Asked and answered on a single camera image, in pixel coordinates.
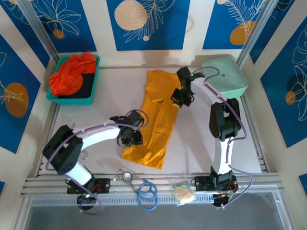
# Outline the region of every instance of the yellow cloth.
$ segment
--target yellow cloth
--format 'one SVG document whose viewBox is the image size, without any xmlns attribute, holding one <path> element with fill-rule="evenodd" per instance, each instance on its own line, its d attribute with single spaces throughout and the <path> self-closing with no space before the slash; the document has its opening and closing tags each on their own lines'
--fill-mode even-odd
<svg viewBox="0 0 307 230">
<path fill-rule="evenodd" d="M 162 168 L 178 111 L 171 96 L 175 88 L 180 87 L 178 76 L 174 73 L 162 70 L 147 72 L 142 110 L 149 116 L 149 124 L 141 129 L 143 144 L 125 149 L 121 155 L 123 159 Z"/>
</svg>

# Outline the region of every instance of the stethoscope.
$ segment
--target stethoscope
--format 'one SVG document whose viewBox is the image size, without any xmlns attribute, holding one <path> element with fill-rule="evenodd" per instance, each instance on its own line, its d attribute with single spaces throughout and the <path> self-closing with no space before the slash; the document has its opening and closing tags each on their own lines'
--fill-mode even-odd
<svg viewBox="0 0 307 230">
<path fill-rule="evenodd" d="M 124 172 L 124 171 L 122 171 L 122 169 L 118 170 L 114 180 L 116 180 L 117 178 L 121 179 L 125 184 L 127 184 L 130 188 L 133 189 L 133 191 L 135 192 L 135 194 L 137 196 L 138 203 L 139 203 L 139 205 L 142 209 L 144 209 L 145 211 L 152 211 L 157 207 L 157 205 L 158 205 L 158 196 L 157 196 L 158 192 L 157 191 L 158 190 L 157 190 L 157 187 L 155 186 L 155 184 L 153 184 L 153 183 L 151 183 L 151 182 L 149 182 L 149 181 L 147 181 L 143 178 L 140 178 L 138 176 L 133 176 L 133 178 L 136 178 L 136 179 L 143 181 L 143 183 L 140 185 L 140 187 L 136 188 L 132 184 L 132 174 L 130 172 Z M 142 191 L 142 188 L 144 188 L 145 186 L 148 187 L 148 190 Z M 149 194 L 152 194 L 153 196 L 150 197 L 150 198 L 145 197 L 145 196 L 148 196 Z M 144 200 L 144 201 L 155 201 L 155 204 L 151 208 L 147 208 L 147 207 L 144 207 L 144 205 L 142 204 L 142 200 Z"/>
</svg>

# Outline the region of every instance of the plastic bag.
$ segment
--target plastic bag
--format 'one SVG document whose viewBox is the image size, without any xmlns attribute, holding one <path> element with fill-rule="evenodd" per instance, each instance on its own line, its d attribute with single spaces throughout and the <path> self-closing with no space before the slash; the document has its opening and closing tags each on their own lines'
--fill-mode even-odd
<svg viewBox="0 0 307 230">
<path fill-rule="evenodd" d="M 190 203 L 195 199 L 187 178 L 178 177 L 170 180 L 172 193 L 177 200 L 177 207 Z"/>
</svg>

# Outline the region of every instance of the purple cable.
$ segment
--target purple cable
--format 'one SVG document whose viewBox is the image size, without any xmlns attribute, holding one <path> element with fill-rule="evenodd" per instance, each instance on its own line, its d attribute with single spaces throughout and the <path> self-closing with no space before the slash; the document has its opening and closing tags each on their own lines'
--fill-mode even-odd
<svg viewBox="0 0 307 230">
<path fill-rule="evenodd" d="M 116 124 L 116 123 L 112 123 L 112 124 L 101 124 L 101 125 L 97 125 L 97 126 L 93 126 L 93 127 L 89 127 L 89 128 L 86 128 L 84 130 L 80 130 L 79 132 L 76 132 L 74 134 L 72 134 L 70 137 L 66 138 L 57 148 L 56 150 L 51 154 L 51 156 L 49 157 L 47 163 L 46 163 L 46 170 L 47 171 L 55 171 L 55 169 L 51 169 L 49 168 L 49 165 L 51 163 L 51 161 L 53 160 L 53 158 L 55 157 L 55 155 L 58 153 L 58 151 L 70 140 L 72 139 L 73 137 L 79 135 L 79 134 L 83 134 L 83 133 L 86 133 L 86 132 L 90 132 L 90 131 L 96 131 L 96 130 L 99 130 L 99 129 L 103 129 L 103 128 L 107 128 L 107 127 L 118 127 L 118 126 L 125 126 L 125 127 L 130 127 L 130 128 L 135 128 L 135 129 L 140 129 L 140 128 L 145 128 L 148 123 L 149 123 L 149 117 L 148 115 L 143 111 L 143 110 L 139 110 L 139 109 L 135 109 L 135 111 L 139 111 L 139 112 L 142 112 L 145 116 L 146 116 L 146 119 L 147 119 L 147 122 L 145 125 L 143 126 L 131 126 L 131 125 L 127 125 L 127 124 Z M 86 189 L 85 187 L 83 187 L 81 184 L 79 184 L 78 182 L 76 182 L 74 179 L 72 179 L 72 181 L 78 185 L 80 188 L 82 188 L 84 191 L 88 192 L 89 194 L 91 194 L 96 200 L 97 202 L 100 204 L 101 206 L 101 210 L 100 212 L 97 212 L 97 213 L 89 213 L 89 212 L 84 212 L 85 214 L 89 214 L 89 215 L 98 215 L 102 212 L 103 210 L 103 206 L 102 206 L 102 203 L 101 201 L 98 199 L 97 196 L 95 196 L 93 193 L 91 193 L 91 191 L 89 191 L 88 189 Z"/>
<path fill-rule="evenodd" d="M 245 129 L 245 127 L 244 127 L 244 125 L 243 125 L 243 123 L 242 123 L 240 117 L 238 116 L 238 114 L 236 114 L 236 112 L 235 112 L 234 109 L 230 106 L 230 104 L 229 104 L 223 97 L 219 96 L 220 94 L 219 94 L 219 92 L 218 92 L 216 89 L 214 89 L 213 87 L 211 87 L 210 85 L 207 84 L 207 81 L 208 81 L 210 78 L 213 78 L 213 77 L 219 75 L 219 73 L 220 73 L 219 69 L 217 69 L 217 68 L 215 68 L 215 67 L 209 67 L 209 66 L 207 66 L 207 67 L 198 68 L 198 69 L 195 70 L 193 73 L 195 73 L 196 71 L 198 71 L 198 70 L 200 70 L 200 69 L 204 69 L 204 68 L 212 68 L 212 69 L 216 69 L 216 70 L 218 71 L 217 74 L 214 74 L 214 75 L 212 75 L 212 76 L 207 77 L 207 78 L 205 79 L 205 81 L 204 81 L 204 85 L 205 85 L 211 92 L 213 92 L 213 93 L 216 95 L 216 97 L 217 97 L 218 99 L 220 99 L 223 103 L 225 103 L 225 105 L 229 108 L 229 110 L 233 113 L 233 115 L 234 115 L 235 118 L 237 119 L 238 123 L 241 125 L 241 127 L 242 127 L 242 129 L 243 129 L 243 132 L 244 132 L 244 136 L 243 136 L 243 137 L 241 137 L 241 138 L 234 138 L 234 139 L 231 139 L 231 140 L 228 142 L 228 144 L 227 144 L 227 150 L 226 150 L 226 163 L 227 163 L 227 165 L 228 165 L 228 167 L 229 167 L 230 169 L 235 170 L 235 171 L 237 171 L 237 172 L 239 172 L 239 173 L 243 173 L 243 174 L 249 176 L 249 177 L 250 177 L 250 183 L 249 183 L 249 185 L 246 187 L 246 189 L 243 190 L 242 193 L 240 193 L 236 198 L 234 198 L 234 199 L 231 200 L 229 203 L 227 203 L 226 205 L 224 205 L 223 208 L 225 208 L 226 206 L 230 205 L 232 202 L 234 202 L 235 200 L 237 200 L 239 197 L 241 197 L 241 196 L 252 186 L 252 184 L 254 183 L 254 178 L 253 178 L 253 176 L 252 176 L 251 174 L 249 174 L 248 172 L 244 172 L 244 171 L 242 171 L 242 170 L 239 170 L 239 169 L 236 169 L 236 168 L 232 167 L 231 164 L 230 164 L 229 161 L 228 161 L 228 156 L 229 156 L 229 144 L 230 144 L 231 142 L 235 141 L 235 140 L 243 140 L 243 139 L 246 139 L 247 136 L 248 136 L 248 134 L 247 134 L 247 131 L 246 131 L 246 129 Z"/>
</svg>

